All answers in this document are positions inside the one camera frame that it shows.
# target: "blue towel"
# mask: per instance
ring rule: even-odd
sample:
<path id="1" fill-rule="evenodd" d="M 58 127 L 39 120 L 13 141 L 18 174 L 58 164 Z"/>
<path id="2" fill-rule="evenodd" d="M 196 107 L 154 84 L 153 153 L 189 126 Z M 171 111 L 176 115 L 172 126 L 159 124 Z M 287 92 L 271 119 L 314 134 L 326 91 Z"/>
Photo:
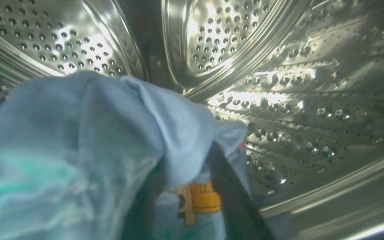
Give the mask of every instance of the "blue towel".
<path id="1" fill-rule="evenodd" d="M 0 239 L 113 240 L 158 161 L 166 187 L 209 181 L 205 158 L 222 147 L 250 193 L 242 123 L 133 77 L 82 72 L 15 88 L 0 108 Z M 179 198 L 156 203 L 155 239 L 224 239 L 221 212 L 177 216 Z"/>

